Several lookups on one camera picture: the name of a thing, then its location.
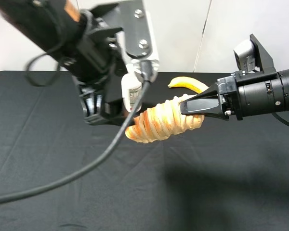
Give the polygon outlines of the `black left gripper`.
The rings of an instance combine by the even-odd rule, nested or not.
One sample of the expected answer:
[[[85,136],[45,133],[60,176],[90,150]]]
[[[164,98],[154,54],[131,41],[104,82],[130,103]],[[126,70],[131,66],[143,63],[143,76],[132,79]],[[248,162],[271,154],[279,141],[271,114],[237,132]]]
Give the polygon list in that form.
[[[72,36],[75,76],[85,121],[90,125],[122,125],[123,100],[108,96],[119,90],[113,79],[127,73],[117,34],[124,30],[119,9],[81,10]]]

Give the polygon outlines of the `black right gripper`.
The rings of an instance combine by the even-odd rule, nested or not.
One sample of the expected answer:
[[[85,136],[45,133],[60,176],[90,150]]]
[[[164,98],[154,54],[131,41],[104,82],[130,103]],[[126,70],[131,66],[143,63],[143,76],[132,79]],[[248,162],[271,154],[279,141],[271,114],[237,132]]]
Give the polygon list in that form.
[[[278,72],[235,72],[221,78],[207,90],[180,103],[186,116],[207,116],[225,120],[223,109],[237,120],[283,110],[283,83]]]

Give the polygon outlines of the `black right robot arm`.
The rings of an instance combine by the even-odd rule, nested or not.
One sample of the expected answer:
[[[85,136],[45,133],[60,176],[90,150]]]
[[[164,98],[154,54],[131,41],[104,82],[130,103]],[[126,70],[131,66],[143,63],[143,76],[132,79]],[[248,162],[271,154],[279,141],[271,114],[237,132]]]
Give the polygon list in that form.
[[[289,111],[289,69],[234,72],[218,79],[203,93],[181,102],[180,110],[186,116],[222,120]]]

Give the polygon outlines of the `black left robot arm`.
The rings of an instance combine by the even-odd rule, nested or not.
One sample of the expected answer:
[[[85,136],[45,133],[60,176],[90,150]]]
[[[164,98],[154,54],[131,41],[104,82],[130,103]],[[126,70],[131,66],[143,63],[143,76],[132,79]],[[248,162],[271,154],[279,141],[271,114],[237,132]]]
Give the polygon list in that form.
[[[122,100],[106,98],[111,79],[127,73],[117,41],[122,27],[106,21],[115,21],[119,8],[118,2],[77,10],[68,0],[0,0],[2,17],[73,75],[90,125],[125,120]]]

